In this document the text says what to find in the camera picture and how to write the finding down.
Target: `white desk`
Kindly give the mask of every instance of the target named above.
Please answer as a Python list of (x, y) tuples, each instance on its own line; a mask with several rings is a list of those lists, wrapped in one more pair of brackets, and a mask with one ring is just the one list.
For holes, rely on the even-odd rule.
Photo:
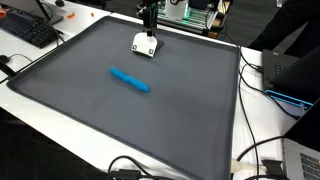
[[(106, 11), (101, 11), (98, 9), (92, 9), (69, 2), (65, 3), (66, 6), (63, 7), (61, 11), (58, 11), (58, 13), (61, 13), (64, 16), (66, 14), (63, 13), (68, 13), (71, 11), (76, 13), (74, 19), (65, 19), (64, 21), (55, 25), (56, 28), (59, 28), (59, 30), (66, 34), (66, 39), (71, 38), (77, 33), (81, 32), (85, 27), (90, 26), (98, 18), (110, 14)], [(91, 12), (95, 13), (94, 18), (91, 17)], [(112, 14), (111, 16), (140, 24), (142, 23), (141, 20), (129, 18), (119, 14)], [(159, 26), (159, 28), (214, 41), (217, 43), (223, 43), (217, 40), (212, 40), (206, 37), (182, 32), (164, 26)], [(9, 34), (4, 33), (3, 31), (0, 31), (0, 38), (10, 40), (8, 47), (1, 46), (0, 54), (11, 55), (14, 53), (20, 53), (35, 60), (46, 52), (55, 48), (55, 43), (53, 43), (45, 49), (37, 49)], [(243, 54), (249, 62), (261, 64), (260, 52), (243, 48)], [(28, 62), (26, 60), (17, 57), (14, 58), (9, 65), (14, 70), (17, 70), (27, 64)], [(249, 84), (261, 88), (261, 75), (257, 72), (254, 72), (254, 70), (247, 68), (244, 72), (244, 78)], [(52, 140), (56, 141), (66, 149), (70, 150), (99, 169), (106, 170), (114, 158), (120, 155), (128, 155), (146, 165), (148, 167), (147, 170), (149, 170), (153, 175), (185, 179), (183, 175), (175, 170), (172, 170), (163, 163), (160, 163), (157, 160), (112, 138), (109, 138), (108, 136), (97, 132), (75, 120), (72, 120), (69, 117), (66, 117), (58, 112), (44, 107), (43, 105), (35, 103), (12, 92), (7, 88), (5, 83), (0, 84), (0, 94), (0, 106), (3, 109), (12, 113), (25, 123), (29, 124), (31, 127), (48, 136)], [(244, 106), (247, 110), (249, 121), (257, 141), (282, 135), (294, 124), (295, 121), (281, 112), (278, 107), (273, 104), (273, 102), (263, 97), (259, 93), (247, 88), (245, 85), (242, 86), (242, 95)], [(285, 104), (284, 107), (288, 109), (289, 112), (294, 114), (300, 112), (299, 108), (290, 105)], [(237, 158), (237, 156), (250, 145), (252, 145), (252, 139), (248, 130), (248, 126), (245, 122), (240, 103), (237, 101), (233, 131), (232, 157)], [(260, 158), (277, 160), (282, 159), (281, 143), (279, 141), (262, 145), (258, 148), (258, 151)], [(244, 157), (243, 162), (255, 164), (254, 152), (252, 151), (248, 153), (248, 155)], [(118, 161), (114, 167), (135, 168), (132, 163), (126, 160)], [(243, 171), (236, 174), (234, 179), (245, 179), (253, 175), (255, 175), (254, 171)]]

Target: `laptop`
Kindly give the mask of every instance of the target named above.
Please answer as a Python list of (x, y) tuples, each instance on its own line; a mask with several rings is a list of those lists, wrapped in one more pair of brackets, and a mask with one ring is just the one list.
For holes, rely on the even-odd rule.
[(301, 59), (264, 50), (264, 91), (306, 109), (320, 97), (320, 46)]
[(284, 135), (284, 169), (291, 180), (320, 179), (320, 99)]

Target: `gray tray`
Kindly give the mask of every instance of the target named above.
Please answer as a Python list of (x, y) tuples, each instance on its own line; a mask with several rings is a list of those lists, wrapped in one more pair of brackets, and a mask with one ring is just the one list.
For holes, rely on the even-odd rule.
[[(157, 30), (165, 44), (151, 59), (130, 50), (141, 29), (105, 17), (7, 85), (191, 179), (229, 179), (239, 50)], [(111, 76), (112, 66), (150, 92)]]

